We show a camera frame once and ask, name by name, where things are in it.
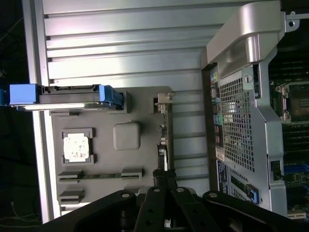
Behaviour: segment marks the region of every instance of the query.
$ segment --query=white cable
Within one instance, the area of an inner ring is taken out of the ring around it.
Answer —
[[[19,219],[19,220],[25,221],[25,222],[34,222],[34,221],[37,221],[37,220],[39,219],[39,218],[36,218],[36,219],[26,219],[25,216],[20,217],[20,216],[17,214],[17,212],[15,211],[14,202],[11,202],[11,206],[12,206],[13,212],[14,212],[14,214],[15,214],[15,216],[16,216],[16,218],[12,217],[12,219]]]
[[[11,33],[11,31],[14,29],[14,27],[23,19],[24,17],[21,17],[19,20],[17,20],[16,23],[14,23],[13,26],[11,26],[11,28],[8,30],[7,33],[5,33],[1,38],[0,38],[0,42],[8,35]]]

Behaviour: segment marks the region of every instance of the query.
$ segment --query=metal mesh grille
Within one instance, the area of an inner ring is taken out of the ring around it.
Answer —
[[[225,156],[254,172],[250,98],[242,78],[220,87]]]
[[[232,186],[232,194],[234,197],[238,198],[238,199],[241,199],[243,201],[246,201],[247,199],[240,193],[238,192],[233,186]]]

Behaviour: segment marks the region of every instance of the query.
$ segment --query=gray plastic panel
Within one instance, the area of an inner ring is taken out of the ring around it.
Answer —
[[[160,113],[151,114],[150,99],[161,92],[171,92],[169,87],[127,88],[132,97],[130,114],[109,114],[104,111],[83,111],[78,117],[66,120],[65,117],[53,116],[55,143],[56,174],[63,171],[80,171],[87,174],[121,173],[124,168],[143,168],[144,175],[139,179],[94,179],[82,180],[78,184],[59,184],[57,194],[70,188],[81,188],[85,191],[82,202],[92,202],[124,188],[152,186],[153,170],[157,168],[157,144],[160,141],[159,125],[164,118]],[[140,148],[130,151],[116,151],[113,147],[113,127],[118,123],[136,121],[140,124]],[[97,162],[92,166],[63,166],[63,131],[71,129],[93,128],[92,150]]]

